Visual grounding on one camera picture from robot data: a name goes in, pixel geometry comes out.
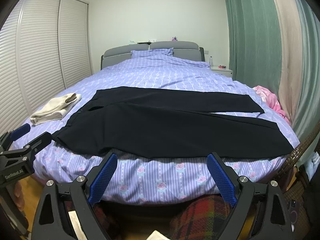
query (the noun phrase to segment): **bed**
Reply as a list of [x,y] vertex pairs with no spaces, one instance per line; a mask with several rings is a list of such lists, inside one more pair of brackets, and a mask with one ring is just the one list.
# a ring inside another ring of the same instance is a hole
[[[173,57],[156,55],[131,59],[131,50],[149,48],[174,48]],[[276,122],[293,147],[299,144],[298,138],[287,122],[271,110],[253,89],[214,73],[203,60],[203,53],[193,42],[155,42],[150,46],[136,44],[107,50],[102,56],[101,71],[57,95],[72,92],[82,95],[81,101],[67,116],[61,121],[32,126],[30,133],[16,141],[13,146],[23,147],[45,131],[53,133],[59,130],[74,112],[93,97],[96,90],[119,86],[248,94],[263,108],[264,114],[221,114],[263,118]],[[261,138],[261,146],[266,143],[268,142]],[[205,158],[145,159],[118,150],[114,150],[114,153],[118,157],[118,167],[103,195],[103,200],[130,205],[175,204],[219,192],[207,170]],[[263,160],[224,159],[223,161],[238,175],[245,175],[254,182],[266,182],[274,176],[285,159],[286,156]],[[71,182],[79,175],[86,175],[100,161],[101,157],[77,155],[52,142],[36,155],[35,175],[41,181],[53,179],[58,183]]]

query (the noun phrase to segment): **water bottle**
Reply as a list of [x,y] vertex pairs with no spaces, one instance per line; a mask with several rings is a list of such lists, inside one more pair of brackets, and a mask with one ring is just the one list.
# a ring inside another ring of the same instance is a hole
[[210,56],[209,65],[210,65],[210,67],[213,67],[212,56]]

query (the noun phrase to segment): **white nightstand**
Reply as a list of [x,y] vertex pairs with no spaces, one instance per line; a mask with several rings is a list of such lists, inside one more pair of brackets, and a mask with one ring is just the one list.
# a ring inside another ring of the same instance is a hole
[[233,71],[231,69],[218,68],[216,66],[213,66],[213,67],[210,67],[210,68],[215,73],[218,73],[218,74],[221,74],[221,75],[225,75],[226,77],[231,77],[232,78]]

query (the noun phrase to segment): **plaid blanket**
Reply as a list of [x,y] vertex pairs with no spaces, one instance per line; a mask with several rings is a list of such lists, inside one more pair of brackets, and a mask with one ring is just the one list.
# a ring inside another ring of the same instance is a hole
[[191,203],[170,222],[171,240],[216,239],[230,213],[229,204],[220,195],[209,195]]

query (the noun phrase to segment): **bed headboard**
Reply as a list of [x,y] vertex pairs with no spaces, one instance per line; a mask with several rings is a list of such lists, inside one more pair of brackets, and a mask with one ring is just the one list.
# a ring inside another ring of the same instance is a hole
[[198,44],[190,41],[158,41],[150,44],[132,44],[108,49],[101,56],[101,69],[113,66],[131,58],[132,50],[170,49],[173,56],[193,61],[204,61],[204,50]]

